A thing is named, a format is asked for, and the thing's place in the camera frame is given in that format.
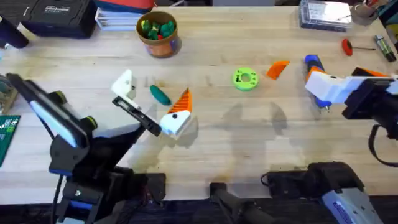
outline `cable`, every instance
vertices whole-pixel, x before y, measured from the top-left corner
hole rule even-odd
[[[49,133],[51,139],[54,140],[55,136],[54,136],[53,132],[51,131],[50,127],[41,118],[39,118],[39,119],[40,119],[40,122],[43,124],[44,128]],[[56,223],[55,212],[57,211],[58,196],[60,195],[62,180],[63,180],[63,175],[60,175],[59,178],[58,178],[57,188],[55,189],[54,198],[53,198],[52,205],[51,205],[50,224],[55,224]]]
[[[49,133],[51,139],[54,140],[54,139],[55,139],[55,136],[54,136],[54,134],[52,133],[52,131],[51,131],[51,129],[49,128],[49,126],[47,125],[47,123],[44,122],[44,121],[42,120],[42,118],[39,118],[39,120],[40,120],[40,122],[43,124],[44,128],[46,129],[46,131]]]
[[[268,183],[265,183],[265,182],[264,182],[264,178],[265,178],[267,175],[268,175],[268,173],[263,174],[263,175],[261,176],[261,178],[260,178],[260,181],[261,181],[261,183],[262,183],[264,186],[269,187],[269,186],[268,186]]]
[[[377,130],[381,127],[379,124],[375,124],[372,128],[371,134],[369,135],[368,139],[368,146],[369,150],[371,151],[371,154],[382,164],[390,167],[398,167],[398,162],[386,162],[382,159],[379,158],[379,156],[376,154],[376,149],[374,148],[374,139],[376,138]]]
[[[55,223],[55,221],[54,221],[55,220],[55,211],[57,210],[58,196],[60,194],[62,180],[63,180],[63,175],[60,175],[60,177],[58,178],[57,188],[55,189],[54,199],[52,201],[50,224],[54,224]]]

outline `green circuit board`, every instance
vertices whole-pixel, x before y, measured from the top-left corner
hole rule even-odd
[[[0,116],[0,167],[6,158],[8,147],[17,129],[21,116],[1,115]]]

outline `wooden table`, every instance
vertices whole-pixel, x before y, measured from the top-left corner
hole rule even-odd
[[[123,122],[134,120],[115,115],[124,112],[111,103],[110,86],[125,69],[138,79],[140,104],[151,106],[157,119],[168,108],[151,97],[149,86],[160,86],[172,101],[189,87],[197,132],[177,142],[147,133],[119,163],[137,172],[166,173],[168,200],[207,198],[209,183],[216,181],[230,183],[240,197],[261,197],[267,193],[261,174],[319,161],[347,162],[370,194],[398,194],[398,170],[369,153],[374,122],[345,120],[341,105],[320,115],[303,80],[307,54],[318,54],[326,71],[338,77],[355,67],[397,73],[397,63],[388,63],[379,50],[355,50],[348,57],[340,47],[344,37],[353,45],[376,47],[373,36],[387,37],[386,31],[379,20],[347,33],[301,29],[297,9],[158,8],[178,21],[182,48],[172,58],[152,58],[135,32],[97,30],[88,40],[29,36],[30,47],[6,50],[0,72],[19,73],[48,92],[62,90],[82,114],[101,111]],[[290,64],[278,80],[265,77],[278,60]],[[261,75],[256,89],[233,86],[231,76],[239,67]],[[57,182],[48,172],[50,137],[21,97],[11,114],[22,119],[0,168],[0,203],[49,203]],[[385,134],[380,131],[376,139],[380,157],[398,161],[397,144]]]

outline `red screwdriver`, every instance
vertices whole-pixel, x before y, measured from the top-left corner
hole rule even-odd
[[[341,42],[341,46],[343,47],[344,53],[348,56],[351,56],[353,54],[353,49],[375,50],[375,48],[371,47],[353,47],[351,45],[351,42],[347,38],[343,39],[343,41]]]

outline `clear plastic box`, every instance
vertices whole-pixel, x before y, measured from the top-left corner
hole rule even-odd
[[[301,0],[299,11],[301,28],[346,32],[353,27],[347,3]]]

